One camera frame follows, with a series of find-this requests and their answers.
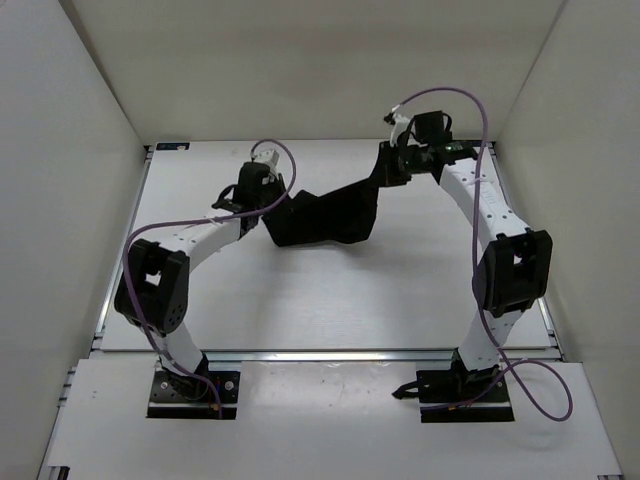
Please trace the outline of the black skirt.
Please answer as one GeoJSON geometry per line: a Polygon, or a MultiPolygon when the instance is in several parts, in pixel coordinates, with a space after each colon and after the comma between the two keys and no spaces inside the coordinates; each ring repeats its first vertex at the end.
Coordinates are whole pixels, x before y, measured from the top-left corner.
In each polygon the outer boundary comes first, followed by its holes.
{"type": "Polygon", "coordinates": [[[381,153],[369,177],[321,196],[306,190],[286,198],[262,217],[279,247],[337,242],[355,244],[369,238],[378,210],[379,190],[393,169],[381,153]]]}

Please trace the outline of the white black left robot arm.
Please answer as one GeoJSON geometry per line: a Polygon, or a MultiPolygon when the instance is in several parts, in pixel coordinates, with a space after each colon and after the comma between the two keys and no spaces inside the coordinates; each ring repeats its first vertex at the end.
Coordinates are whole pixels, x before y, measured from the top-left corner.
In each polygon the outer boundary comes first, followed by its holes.
{"type": "Polygon", "coordinates": [[[143,332],[167,382],[189,401],[219,398],[207,357],[185,325],[190,275],[245,237],[262,211],[286,192],[276,163],[271,157],[244,163],[237,182],[221,192],[202,219],[162,241],[138,238],[127,246],[115,310],[143,332]]]}

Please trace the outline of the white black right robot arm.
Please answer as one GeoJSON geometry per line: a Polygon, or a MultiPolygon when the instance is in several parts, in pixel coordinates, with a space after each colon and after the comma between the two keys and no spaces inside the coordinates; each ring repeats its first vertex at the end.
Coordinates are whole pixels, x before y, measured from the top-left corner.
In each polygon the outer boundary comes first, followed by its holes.
{"type": "Polygon", "coordinates": [[[544,295],[552,239],[511,209],[486,176],[479,149],[454,139],[447,114],[433,111],[408,119],[389,113],[384,120],[391,127],[389,140],[379,149],[385,185],[429,174],[473,229],[477,310],[445,378],[453,396],[471,400],[497,376],[500,348],[524,312],[544,295]]]}

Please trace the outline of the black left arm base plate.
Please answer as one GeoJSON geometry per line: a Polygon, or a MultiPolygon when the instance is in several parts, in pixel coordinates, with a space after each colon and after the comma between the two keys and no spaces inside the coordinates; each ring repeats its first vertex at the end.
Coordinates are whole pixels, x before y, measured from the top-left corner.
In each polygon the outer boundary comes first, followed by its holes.
{"type": "Polygon", "coordinates": [[[179,386],[169,373],[159,369],[151,384],[146,417],[151,419],[235,420],[241,379],[240,371],[210,371],[220,403],[206,385],[179,386]]]}

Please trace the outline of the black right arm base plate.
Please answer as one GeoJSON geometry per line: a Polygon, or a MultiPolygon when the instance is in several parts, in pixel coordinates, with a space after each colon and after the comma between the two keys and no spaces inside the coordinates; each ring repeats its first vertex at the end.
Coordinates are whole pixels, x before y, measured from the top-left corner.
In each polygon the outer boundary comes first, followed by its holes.
{"type": "Polygon", "coordinates": [[[508,387],[501,378],[463,385],[452,370],[418,370],[416,379],[398,387],[392,396],[397,400],[417,399],[423,424],[515,420],[508,387]]]}

